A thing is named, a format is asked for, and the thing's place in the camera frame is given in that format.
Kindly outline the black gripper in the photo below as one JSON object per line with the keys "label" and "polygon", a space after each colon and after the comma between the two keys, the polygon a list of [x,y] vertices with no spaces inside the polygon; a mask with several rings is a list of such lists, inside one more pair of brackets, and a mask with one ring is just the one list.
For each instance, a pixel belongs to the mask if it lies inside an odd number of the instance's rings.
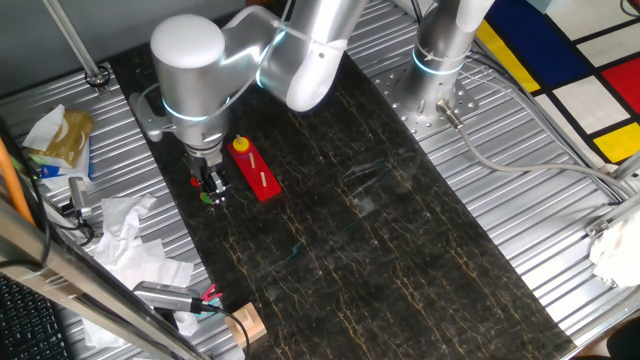
{"label": "black gripper", "polygon": [[[200,183],[200,199],[203,203],[222,205],[227,201],[229,183],[224,175],[224,162],[220,152],[207,156],[188,154],[191,173]],[[215,191],[208,184],[215,185]]]}

